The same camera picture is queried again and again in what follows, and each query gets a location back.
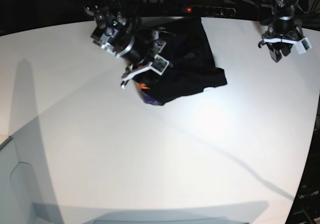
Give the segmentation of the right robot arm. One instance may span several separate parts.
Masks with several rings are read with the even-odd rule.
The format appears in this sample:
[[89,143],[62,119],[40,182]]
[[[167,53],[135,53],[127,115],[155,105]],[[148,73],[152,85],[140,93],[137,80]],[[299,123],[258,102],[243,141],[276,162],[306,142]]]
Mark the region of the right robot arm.
[[170,65],[161,55],[167,44],[164,27],[142,25],[136,11],[125,6],[125,0],[83,0],[83,4],[96,23],[91,34],[93,43],[127,64],[121,77],[122,88],[144,72],[164,74]]

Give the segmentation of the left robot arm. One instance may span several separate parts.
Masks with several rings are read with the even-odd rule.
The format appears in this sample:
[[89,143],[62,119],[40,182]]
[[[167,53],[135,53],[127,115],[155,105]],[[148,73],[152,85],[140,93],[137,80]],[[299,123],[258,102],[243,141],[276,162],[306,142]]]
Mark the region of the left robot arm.
[[293,46],[303,40],[302,22],[295,18],[299,0],[270,0],[272,16],[261,21],[267,30],[261,35],[258,47],[267,46],[274,62],[291,53]]

